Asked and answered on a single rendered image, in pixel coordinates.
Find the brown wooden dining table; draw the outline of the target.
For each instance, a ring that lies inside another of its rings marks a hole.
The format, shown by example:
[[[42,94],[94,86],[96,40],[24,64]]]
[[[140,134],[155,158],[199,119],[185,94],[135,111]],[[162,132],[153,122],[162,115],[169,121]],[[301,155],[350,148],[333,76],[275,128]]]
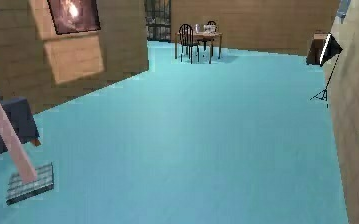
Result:
[[[199,42],[202,42],[203,38],[209,39],[209,42],[210,42],[209,60],[212,60],[212,56],[213,56],[214,39],[218,39],[219,40],[219,47],[222,47],[222,37],[223,37],[223,35],[221,33],[205,33],[205,32],[200,32],[198,34],[194,33],[194,39],[198,42],[198,44],[199,44]],[[181,49],[181,45],[180,45],[180,42],[179,42],[179,34],[178,34],[178,32],[174,36],[174,49],[175,49],[174,57],[175,58],[180,58],[180,56],[182,55],[181,54],[182,49]]]

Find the black tripod studio lamp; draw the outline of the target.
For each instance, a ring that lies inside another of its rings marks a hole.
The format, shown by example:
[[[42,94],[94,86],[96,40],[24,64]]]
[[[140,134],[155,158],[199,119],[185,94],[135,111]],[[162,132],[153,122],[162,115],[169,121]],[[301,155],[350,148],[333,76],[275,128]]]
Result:
[[[340,58],[340,54],[343,51],[341,45],[337,42],[335,37],[331,33],[327,33],[327,38],[325,41],[325,45],[323,47],[323,51],[320,56],[320,64],[322,67],[327,61],[336,56],[335,62],[338,62]]]

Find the black spindle-back chair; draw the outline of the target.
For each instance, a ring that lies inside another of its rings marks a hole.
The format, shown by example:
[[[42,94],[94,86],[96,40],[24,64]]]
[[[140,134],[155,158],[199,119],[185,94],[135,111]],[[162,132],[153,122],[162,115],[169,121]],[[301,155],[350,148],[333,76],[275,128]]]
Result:
[[[189,24],[182,24],[179,28],[179,42],[181,45],[181,54],[186,54],[190,59],[190,63],[193,63],[193,48],[196,48],[196,56],[199,56],[199,44],[194,39],[194,30]]]
[[[205,25],[204,30],[209,30],[211,32],[215,32],[217,30],[216,22],[213,20],[208,21],[207,24]],[[209,42],[209,39],[203,38],[202,42],[203,42],[203,48],[206,48],[206,44]]]

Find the dark blue sofa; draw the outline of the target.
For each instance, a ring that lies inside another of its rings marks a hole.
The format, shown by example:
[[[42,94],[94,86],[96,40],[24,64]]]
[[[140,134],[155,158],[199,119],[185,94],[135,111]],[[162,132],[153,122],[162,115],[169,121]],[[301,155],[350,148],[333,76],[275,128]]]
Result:
[[[41,144],[39,141],[39,131],[27,99],[18,97],[10,100],[2,100],[1,104],[20,142],[22,144],[31,142],[35,147],[39,146]],[[5,152],[7,152],[7,147],[0,136],[0,154]]]

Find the dark brown side table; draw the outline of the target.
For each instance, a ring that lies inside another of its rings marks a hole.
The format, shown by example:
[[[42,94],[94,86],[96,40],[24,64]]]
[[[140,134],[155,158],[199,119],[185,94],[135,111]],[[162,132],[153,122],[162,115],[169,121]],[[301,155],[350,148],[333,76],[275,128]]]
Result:
[[[315,33],[312,36],[308,54],[306,57],[307,65],[319,65],[320,56],[325,45],[327,33]]]

